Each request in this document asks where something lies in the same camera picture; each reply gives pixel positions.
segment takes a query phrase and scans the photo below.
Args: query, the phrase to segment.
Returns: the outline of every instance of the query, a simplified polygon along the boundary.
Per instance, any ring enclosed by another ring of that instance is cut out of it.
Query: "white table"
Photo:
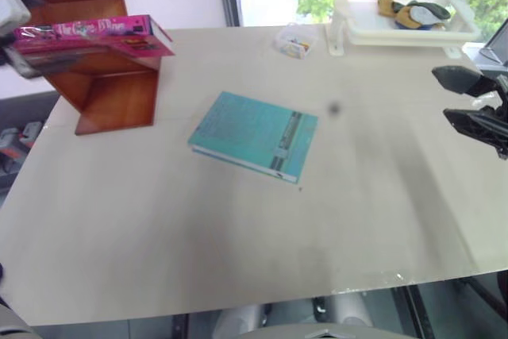
[[[153,127],[74,135],[61,100],[0,211],[0,293],[30,324],[142,318],[508,268],[508,166],[456,133],[439,48],[305,60],[277,28],[176,30]],[[193,153],[221,91],[319,116],[298,185]],[[337,116],[331,102],[341,104]]]

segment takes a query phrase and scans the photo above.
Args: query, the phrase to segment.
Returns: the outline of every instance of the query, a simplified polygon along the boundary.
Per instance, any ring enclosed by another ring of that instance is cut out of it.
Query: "cable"
[[[489,56],[487,56],[487,55],[483,52],[483,50],[488,50],[488,52],[490,52],[491,54],[493,54],[493,55],[494,55],[494,57],[489,57]],[[479,54],[480,54],[480,55],[482,55],[483,57],[485,57],[485,58],[487,58],[487,59],[489,59],[489,60],[491,60],[491,61],[494,61],[494,62],[496,62],[496,63],[498,63],[498,64],[502,65],[501,60],[500,60],[500,59],[498,59],[498,57],[497,57],[497,56],[496,56],[496,55],[495,55],[495,54],[491,51],[491,49],[490,49],[490,48],[481,48],[478,52],[479,52]]]

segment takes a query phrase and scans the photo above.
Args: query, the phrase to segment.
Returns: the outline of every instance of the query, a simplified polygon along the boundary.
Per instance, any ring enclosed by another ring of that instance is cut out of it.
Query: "book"
[[[149,15],[119,16],[32,25],[14,30],[13,47],[28,59],[55,51],[81,52],[85,48],[112,48],[134,58],[173,55],[171,38]]]
[[[222,92],[188,144],[194,151],[297,183],[318,117]]]

